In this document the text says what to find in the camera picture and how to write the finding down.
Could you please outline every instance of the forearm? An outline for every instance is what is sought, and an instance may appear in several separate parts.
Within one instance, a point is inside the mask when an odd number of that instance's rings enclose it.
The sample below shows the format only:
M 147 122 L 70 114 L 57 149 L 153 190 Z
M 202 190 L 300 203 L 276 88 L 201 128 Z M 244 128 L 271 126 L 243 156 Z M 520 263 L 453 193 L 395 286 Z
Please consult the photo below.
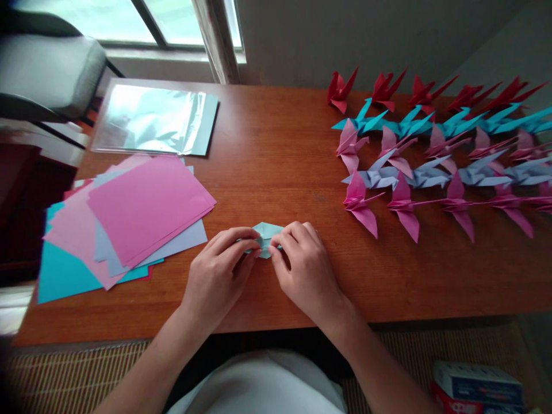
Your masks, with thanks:
M 339 313 L 321 329 L 351 365 L 371 410 L 375 414 L 438 413 L 349 300 Z
M 160 413 L 174 382 L 209 336 L 178 308 L 129 373 L 94 411 Z

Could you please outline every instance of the box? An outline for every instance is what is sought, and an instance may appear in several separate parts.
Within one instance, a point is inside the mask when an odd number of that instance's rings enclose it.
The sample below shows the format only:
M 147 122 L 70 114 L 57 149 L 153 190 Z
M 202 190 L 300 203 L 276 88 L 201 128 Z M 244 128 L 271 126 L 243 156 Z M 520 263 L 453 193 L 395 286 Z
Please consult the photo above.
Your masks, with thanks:
M 453 400 L 525 406 L 521 383 L 495 367 L 435 361 L 434 380 Z
M 444 414 L 523 414 L 523 407 L 484 404 L 482 402 L 455 400 L 447 395 L 435 382 L 431 383 L 431 394 Z

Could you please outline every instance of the white wall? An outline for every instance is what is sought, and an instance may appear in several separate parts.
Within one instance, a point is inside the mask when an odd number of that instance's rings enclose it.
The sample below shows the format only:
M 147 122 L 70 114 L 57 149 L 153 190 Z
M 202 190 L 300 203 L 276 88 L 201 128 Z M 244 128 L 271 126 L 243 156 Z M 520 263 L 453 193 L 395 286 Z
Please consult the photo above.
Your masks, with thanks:
M 444 80 L 499 31 L 525 0 L 236 0 L 247 83 L 327 88 L 334 70 L 371 90 L 380 72 L 408 66 Z

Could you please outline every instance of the white shirt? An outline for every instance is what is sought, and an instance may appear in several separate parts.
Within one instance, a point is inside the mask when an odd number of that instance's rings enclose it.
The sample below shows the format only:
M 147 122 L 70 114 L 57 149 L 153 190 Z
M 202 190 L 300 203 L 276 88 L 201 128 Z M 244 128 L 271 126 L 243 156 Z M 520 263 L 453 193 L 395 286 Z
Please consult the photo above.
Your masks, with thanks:
M 341 387 L 291 351 L 238 355 L 183 396 L 168 414 L 346 413 Z

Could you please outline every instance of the woven mat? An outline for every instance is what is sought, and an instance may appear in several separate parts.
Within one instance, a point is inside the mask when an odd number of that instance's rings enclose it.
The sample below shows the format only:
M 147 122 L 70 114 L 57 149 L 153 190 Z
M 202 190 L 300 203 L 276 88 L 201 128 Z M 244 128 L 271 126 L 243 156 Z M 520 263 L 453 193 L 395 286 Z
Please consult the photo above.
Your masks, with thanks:
M 519 379 L 528 407 L 548 408 L 516 321 L 498 327 L 379 335 L 428 391 L 434 360 L 480 363 L 497 366 Z M 87 413 L 115 387 L 148 345 L 149 341 L 142 341 L 84 351 L 17 353 L 7 368 L 23 412 Z M 370 412 L 355 378 L 344 379 L 342 386 L 351 413 Z

